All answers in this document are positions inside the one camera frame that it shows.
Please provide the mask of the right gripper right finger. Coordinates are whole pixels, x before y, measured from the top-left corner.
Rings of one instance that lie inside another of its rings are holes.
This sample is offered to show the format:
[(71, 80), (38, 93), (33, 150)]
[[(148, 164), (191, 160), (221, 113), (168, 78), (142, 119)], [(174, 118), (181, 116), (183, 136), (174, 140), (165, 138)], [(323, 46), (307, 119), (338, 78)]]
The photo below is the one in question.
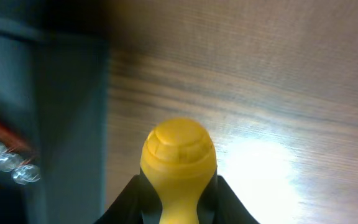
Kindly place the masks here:
[(199, 224), (259, 224), (228, 183), (214, 174), (197, 203)]

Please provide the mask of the dark green box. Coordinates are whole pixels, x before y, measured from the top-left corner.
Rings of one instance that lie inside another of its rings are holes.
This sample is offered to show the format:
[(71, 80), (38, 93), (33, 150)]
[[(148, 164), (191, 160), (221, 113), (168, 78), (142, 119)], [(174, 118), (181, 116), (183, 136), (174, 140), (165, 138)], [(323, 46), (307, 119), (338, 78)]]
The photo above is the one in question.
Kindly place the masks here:
[(34, 149), (30, 223), (104, 212), (109, 46), (97, 0), (0, 0), (0, 120)]

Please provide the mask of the yellow black stubby screwdriver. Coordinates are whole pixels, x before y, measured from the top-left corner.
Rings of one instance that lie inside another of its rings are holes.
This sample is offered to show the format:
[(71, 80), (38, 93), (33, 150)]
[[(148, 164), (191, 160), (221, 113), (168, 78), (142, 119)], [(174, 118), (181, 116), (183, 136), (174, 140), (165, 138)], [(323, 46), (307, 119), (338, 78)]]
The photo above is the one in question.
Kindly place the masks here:
[(218, 203), (216, 150), (192, 119), (169, 119), (153, 128), (140, 159), (144, 223), (211, 224)]

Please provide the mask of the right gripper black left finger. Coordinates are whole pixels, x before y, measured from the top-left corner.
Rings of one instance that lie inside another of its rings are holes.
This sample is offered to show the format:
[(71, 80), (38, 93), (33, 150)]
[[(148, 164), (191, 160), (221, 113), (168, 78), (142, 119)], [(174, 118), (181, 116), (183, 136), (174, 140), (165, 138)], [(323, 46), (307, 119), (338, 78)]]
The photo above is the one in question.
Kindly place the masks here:
[(162, 203), (145, 174), (133, 176), (94, 224), (159, 224)]

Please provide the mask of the orange socket rail with sockets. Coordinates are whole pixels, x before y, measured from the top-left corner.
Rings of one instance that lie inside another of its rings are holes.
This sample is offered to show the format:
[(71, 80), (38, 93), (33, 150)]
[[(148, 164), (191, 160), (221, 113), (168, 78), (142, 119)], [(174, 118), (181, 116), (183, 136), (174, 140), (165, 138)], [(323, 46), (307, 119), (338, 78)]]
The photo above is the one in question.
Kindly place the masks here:
[(10, 173), (19, 185), (38, 182), (40, 167), (35, 164), (39, 154), (20, 136), (0, 123), (0, 171)]

